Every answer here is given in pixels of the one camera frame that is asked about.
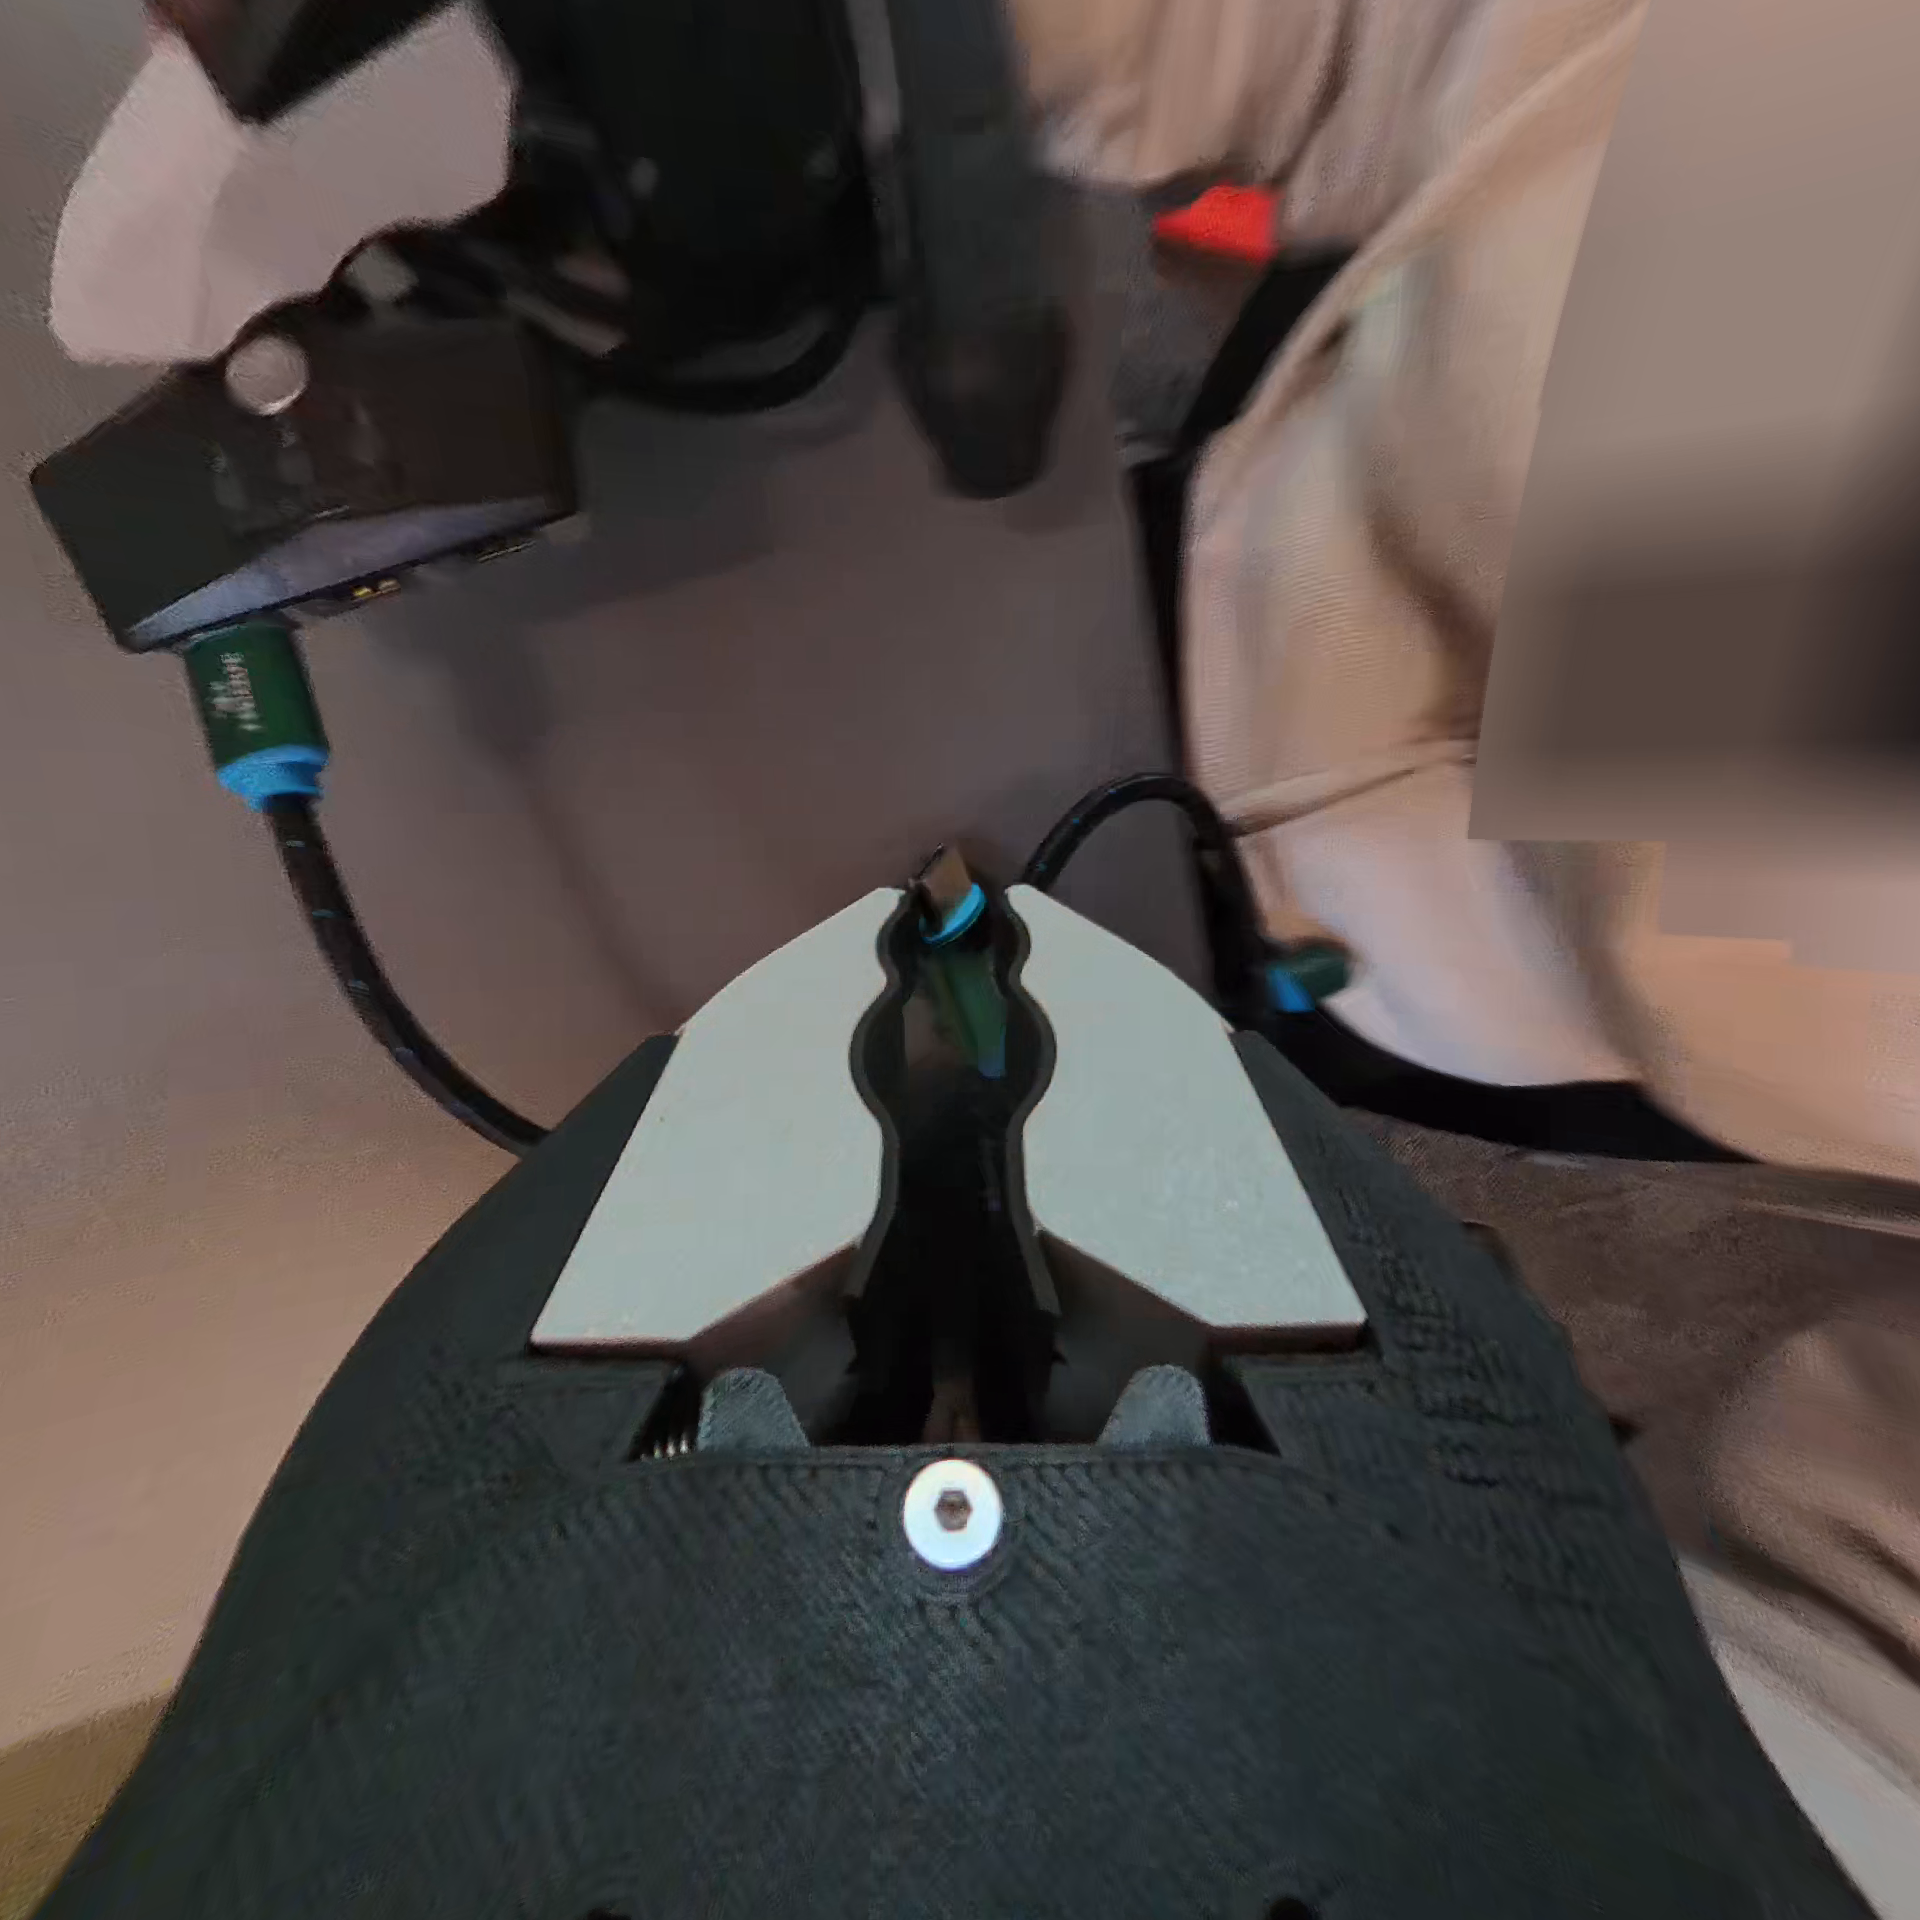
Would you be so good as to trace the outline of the black HDMI switch with cable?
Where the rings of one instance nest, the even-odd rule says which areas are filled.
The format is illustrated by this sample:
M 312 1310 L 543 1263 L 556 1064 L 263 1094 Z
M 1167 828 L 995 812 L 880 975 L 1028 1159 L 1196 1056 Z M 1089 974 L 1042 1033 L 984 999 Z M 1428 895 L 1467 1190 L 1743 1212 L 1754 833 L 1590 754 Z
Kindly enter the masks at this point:
M 577 514 L 574 365 L 447 268 L 420 230 L 366 244 L 33 468 L 119 648 L 344 612 Z

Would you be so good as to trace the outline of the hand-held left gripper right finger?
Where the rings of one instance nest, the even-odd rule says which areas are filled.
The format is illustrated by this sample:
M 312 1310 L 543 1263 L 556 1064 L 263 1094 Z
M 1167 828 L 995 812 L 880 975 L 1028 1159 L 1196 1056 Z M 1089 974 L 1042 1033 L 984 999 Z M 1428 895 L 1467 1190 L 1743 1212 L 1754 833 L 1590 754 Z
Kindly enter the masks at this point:
M 1364 1306 L 1227 1018 L 1044 892 L 1007 903 L 1051 1041 L 1020 1127 L 1036 1230 L 1218 1335 L 1354 1341 Z

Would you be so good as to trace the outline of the person's cream zip jacket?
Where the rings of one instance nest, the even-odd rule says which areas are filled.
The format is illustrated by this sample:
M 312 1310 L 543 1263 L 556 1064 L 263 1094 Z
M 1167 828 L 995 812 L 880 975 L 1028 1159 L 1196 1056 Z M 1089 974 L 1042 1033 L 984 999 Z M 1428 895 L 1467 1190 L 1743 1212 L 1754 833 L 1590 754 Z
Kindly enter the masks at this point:
M 1191 776 L 1347 1108 L 1915 1182 L 1915 5 L 1016 5 L 1047 158 L 1278 194 Z

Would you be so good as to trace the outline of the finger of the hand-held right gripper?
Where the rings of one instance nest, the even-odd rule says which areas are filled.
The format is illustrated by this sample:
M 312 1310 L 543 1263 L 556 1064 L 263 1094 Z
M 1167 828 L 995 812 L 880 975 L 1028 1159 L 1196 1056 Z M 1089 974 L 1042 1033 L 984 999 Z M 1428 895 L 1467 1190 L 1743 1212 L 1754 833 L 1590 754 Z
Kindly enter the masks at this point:
M 507 182 L 513 98 L 492 32 L 404 32 L 251 126 L 179 32 L 152 32 L 66 196 L 50 332 L 83 365 L 218 356 L 382 233 L 492 200 Z

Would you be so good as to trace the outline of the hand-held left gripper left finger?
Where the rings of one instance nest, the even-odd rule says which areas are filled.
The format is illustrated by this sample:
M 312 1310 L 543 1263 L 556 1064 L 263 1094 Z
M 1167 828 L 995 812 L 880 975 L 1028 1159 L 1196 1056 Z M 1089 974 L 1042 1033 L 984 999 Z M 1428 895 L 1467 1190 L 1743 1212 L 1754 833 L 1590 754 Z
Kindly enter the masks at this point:
M 880 1208 L 880 1118 L 857 1028 L 887 992 L 878 886 L 761 957 L 684 1021 L 551 1287 L 539 1352 L 689 1349 L 843 1256 Z

